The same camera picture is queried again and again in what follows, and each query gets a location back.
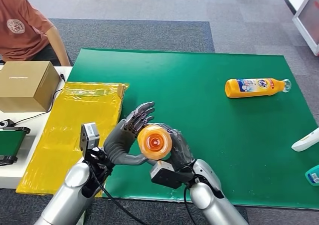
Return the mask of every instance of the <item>bottle neck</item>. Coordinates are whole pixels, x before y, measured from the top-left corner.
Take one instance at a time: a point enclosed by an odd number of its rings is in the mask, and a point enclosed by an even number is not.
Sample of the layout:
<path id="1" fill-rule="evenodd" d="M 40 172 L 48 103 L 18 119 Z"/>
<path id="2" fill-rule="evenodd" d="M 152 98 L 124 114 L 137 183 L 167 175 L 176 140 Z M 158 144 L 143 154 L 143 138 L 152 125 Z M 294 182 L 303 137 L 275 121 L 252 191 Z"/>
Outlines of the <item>bottle neck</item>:
<path id="1" fill-rule="evenodd" d="M 285 89 L 284 81 L 278 81 L 278 92 L 284 91 Z"/>

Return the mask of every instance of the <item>yellow bottle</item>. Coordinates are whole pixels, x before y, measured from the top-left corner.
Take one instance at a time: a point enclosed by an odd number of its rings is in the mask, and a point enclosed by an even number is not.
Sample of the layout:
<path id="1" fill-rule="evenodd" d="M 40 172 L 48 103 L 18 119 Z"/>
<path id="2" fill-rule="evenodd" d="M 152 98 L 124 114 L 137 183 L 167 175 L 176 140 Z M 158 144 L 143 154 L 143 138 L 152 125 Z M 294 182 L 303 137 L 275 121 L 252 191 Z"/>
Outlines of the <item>yellow bottle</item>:
<path id="1" fill-rule="evenodd" d="M 155 124 L 143 128 L 137 136 L 140 151 L 146 158 L 158 160 L 171 150 L 170 135 L 165 129 Z"/>
<path id="2" fill-rule="evenodd" d="M 288 79 L 229 79 L 225 85 L 229 98 L 244 98 L 253 96 L 273 95 L 278 92 L 288 92 L 291 82 Z"/>

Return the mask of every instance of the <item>bottle cap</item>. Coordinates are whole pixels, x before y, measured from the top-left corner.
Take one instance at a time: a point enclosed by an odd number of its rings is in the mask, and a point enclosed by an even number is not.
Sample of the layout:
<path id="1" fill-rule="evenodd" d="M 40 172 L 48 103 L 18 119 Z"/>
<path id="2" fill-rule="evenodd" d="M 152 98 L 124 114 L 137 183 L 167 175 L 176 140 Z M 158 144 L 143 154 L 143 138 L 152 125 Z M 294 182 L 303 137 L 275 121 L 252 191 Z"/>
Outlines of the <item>bottle cap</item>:
<path id="1" fill-rule="evenodd" d="M 285 87 L 283 92 L 289 92 L 291 89 L 291 82 L 289 79 L 284 79 L 284 82 L 285 83 Z"/>
<path id="2" fill-rule="evenodd" d="M 171 150 L 170 135 L 159 125 L 143 128 L 137 136 L 137 142 L 140 151 L 149 159 L 162 159 Z"/>

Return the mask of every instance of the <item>carpet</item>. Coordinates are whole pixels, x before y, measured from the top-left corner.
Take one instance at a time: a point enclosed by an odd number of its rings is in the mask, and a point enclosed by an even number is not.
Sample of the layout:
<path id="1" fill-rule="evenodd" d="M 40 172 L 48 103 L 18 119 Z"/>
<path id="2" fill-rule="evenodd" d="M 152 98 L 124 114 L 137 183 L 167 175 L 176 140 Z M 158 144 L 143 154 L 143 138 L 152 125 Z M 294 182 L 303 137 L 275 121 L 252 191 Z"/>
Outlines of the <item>carpet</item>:
<path id="1" fill-rule="evenodd" d="M 1 225 L 32 225 L 52 196 L 16 194 L 14 190 L 0 191 Z M 164 203 L 121 200 L 120 203 L 132 214 L 150 225 L 192 225 L 183 203 Z M 194 205 L 190 211 L 197 225 L 207 225 L 203 214 Z M 246 209 L 238 208 L 246 220 Z M 94 199 L 87 210 L 84 225 L 137 225 L 113 202 L 106 198 Z"/>
<path id="2" fill-rule="evenodd" d="M 51 19 L 75 62 L 81 48 L 214 53 L 209 22 Z"/>

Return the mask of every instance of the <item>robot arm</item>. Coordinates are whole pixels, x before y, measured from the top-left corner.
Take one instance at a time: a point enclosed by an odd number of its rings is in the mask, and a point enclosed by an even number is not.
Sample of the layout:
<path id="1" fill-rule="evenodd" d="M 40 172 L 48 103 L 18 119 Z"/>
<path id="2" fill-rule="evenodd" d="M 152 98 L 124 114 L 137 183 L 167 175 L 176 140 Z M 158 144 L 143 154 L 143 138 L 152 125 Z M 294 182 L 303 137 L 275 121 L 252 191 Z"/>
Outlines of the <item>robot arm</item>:
<path id="1" fill-rule="evenodd" d="M 145 162 L 153 165 L 150 172 L 153 183 L 173 189 L 186 184 L 193 203 L 202 210 L 211 225 L 247 225 L 223 195 L 218 177 L 206 162 L 194 159 L 178 130 L 160 124 L 172 138 L 170 157 L 166 161 L 129 154 L 136 136 L 153 119 L 149 117 L 154 111 L 153 106 L 153 102 L 140 105 L 120 121 L 104 142 L 103 149 L 98 148 L 100 135 L 95 123 L 82 125 L 80 148 L 83 159 L 67 173 L 35 225 L 75 225 L 100 190 L 99 183 L 103 184 L 114 166 Z"/>
<path id="2" fill-rule="evenodd" d="M 160 124 L 170 134 L 173 147 L 166 161 L 157 161 L 151 170 L 153 183 L 173 189 L 182 183 L 189 188 L 192 201 L 210 225 L 248 225 L 222 191 L 219 179 L 207 162 L 194 159 L 178 130 Z"/>

